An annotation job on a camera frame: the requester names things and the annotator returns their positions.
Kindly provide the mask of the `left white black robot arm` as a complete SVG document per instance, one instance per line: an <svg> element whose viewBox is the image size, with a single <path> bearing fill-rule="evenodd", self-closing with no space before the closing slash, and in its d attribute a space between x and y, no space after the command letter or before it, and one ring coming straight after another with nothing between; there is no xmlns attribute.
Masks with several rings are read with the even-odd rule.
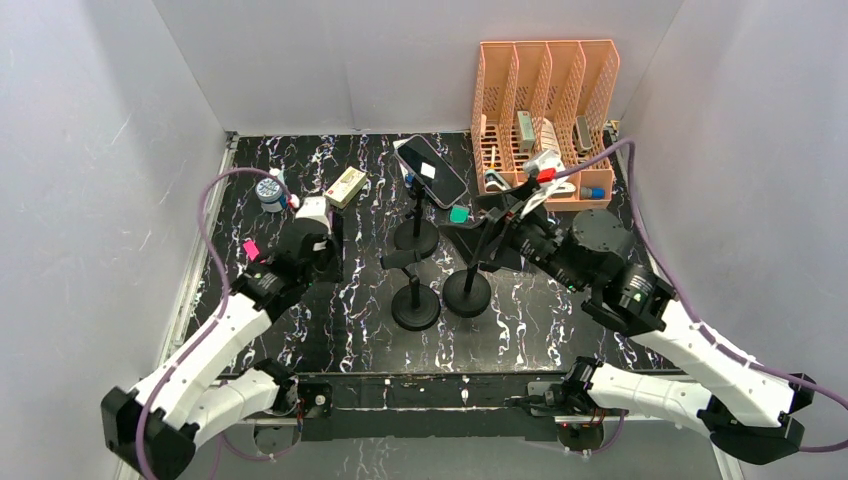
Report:
<svg viewBox="0 0 848 480"><path fill-rule="evenodd" d="M114 387L103 397L106 447L145 479L176 479L200 446L239 421L300 411L296 375L273 358L215 382L311 286L340 282L343 260L341 217L302 207L277 244L225 286L214 317L186 344L129 390Z"/></svg>

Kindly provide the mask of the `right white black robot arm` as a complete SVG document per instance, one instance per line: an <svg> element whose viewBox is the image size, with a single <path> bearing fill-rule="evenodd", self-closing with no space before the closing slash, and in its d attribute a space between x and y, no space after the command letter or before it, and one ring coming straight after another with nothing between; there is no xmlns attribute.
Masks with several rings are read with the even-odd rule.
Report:
<svg viewBox="0 0 848 480"><path fill-rule="evenodd" d="M527 261L564 287L585 292L581 308L593 321L688 375L685 382L671 381L580 357L561 384L527 394L518 407L555 415L612 409L655 417L754 465L800 451L805 429L795 413L813 400L810 379L762 372L692 321L675 289L631 260L635 235L614 214L585 210L563 228L542 208L531 208L529 195L519 189L485 195L482 202L488 209L478 222L440 228L470 270Z"/></svg>

